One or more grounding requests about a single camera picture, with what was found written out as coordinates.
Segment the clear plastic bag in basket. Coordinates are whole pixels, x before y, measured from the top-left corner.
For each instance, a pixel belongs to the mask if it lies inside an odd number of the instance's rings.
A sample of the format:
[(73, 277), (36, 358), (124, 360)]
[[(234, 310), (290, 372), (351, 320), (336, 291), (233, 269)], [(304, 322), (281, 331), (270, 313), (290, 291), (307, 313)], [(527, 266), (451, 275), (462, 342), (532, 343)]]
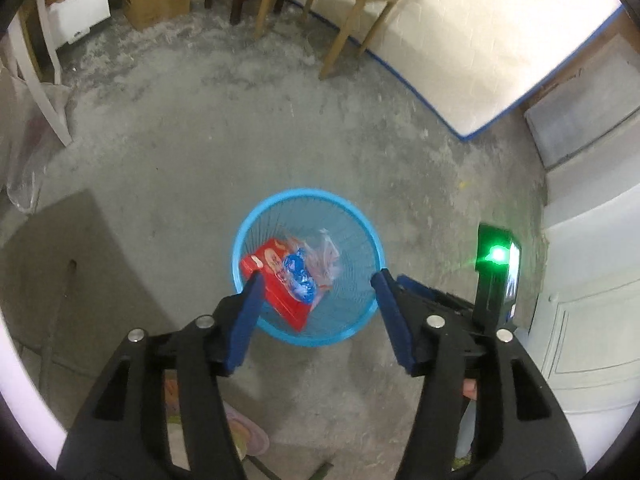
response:
[(331, 289), (342, 272), (341, 253), (328, 230), (320, 229), (309, 238), (288, 236), (286, 244), (291, 252), (306, 250), (306, 266), (321, 289)]

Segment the white mattress blue trim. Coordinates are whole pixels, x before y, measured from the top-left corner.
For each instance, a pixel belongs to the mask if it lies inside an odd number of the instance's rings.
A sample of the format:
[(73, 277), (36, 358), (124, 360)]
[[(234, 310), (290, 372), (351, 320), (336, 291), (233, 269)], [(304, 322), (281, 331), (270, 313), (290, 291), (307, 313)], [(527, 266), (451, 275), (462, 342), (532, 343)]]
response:
[(620, 0), (399, 0), (368, 45), (459, 138), (518, 105)]

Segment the red snack bag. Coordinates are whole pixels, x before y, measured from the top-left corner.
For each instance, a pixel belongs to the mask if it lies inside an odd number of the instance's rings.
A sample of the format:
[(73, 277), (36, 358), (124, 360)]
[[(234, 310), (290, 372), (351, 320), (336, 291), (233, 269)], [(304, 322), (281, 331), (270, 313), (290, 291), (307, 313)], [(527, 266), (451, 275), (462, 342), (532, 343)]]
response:
[(286, 287), (283, 259), (291, 253), (286, 240), (270, 238), (257, 249), (241, 258), (239, 268), (244, 278), (255, 272), (262, 274), (265, 286), (265, 300), (270, 307), (288, 323), (293, 330), (301, 332), (306, 326), (312, 310), (329, 289), (318, 286), (316, 300), (311, 306), (297, 301)]

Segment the blue mesh trash basket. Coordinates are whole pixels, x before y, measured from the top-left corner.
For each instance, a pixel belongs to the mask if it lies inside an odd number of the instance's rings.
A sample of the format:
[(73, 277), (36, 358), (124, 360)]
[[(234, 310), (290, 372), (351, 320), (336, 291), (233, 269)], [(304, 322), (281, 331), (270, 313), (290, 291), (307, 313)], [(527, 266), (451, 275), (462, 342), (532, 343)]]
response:
[(378, 308), (370, 278), (385, 267), (371, 222), (348, 200), (316, 188), (263, 200), (232, 245), (235, 288), (255, 272), (265, 280), (258, 326), (294, 346), (328, 346), (358, 333)]

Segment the blue wrapper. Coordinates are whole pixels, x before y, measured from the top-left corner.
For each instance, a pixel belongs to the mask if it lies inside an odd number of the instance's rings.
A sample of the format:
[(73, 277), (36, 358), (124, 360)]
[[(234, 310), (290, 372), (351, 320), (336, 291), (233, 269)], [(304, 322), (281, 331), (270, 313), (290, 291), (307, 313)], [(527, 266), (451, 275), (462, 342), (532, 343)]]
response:
[(317, 283), (306, 266), (306, 250), (298, 248), (283, 259), (286, 287), (291, 295), (302, 304), (311, 306), (316, 300)]

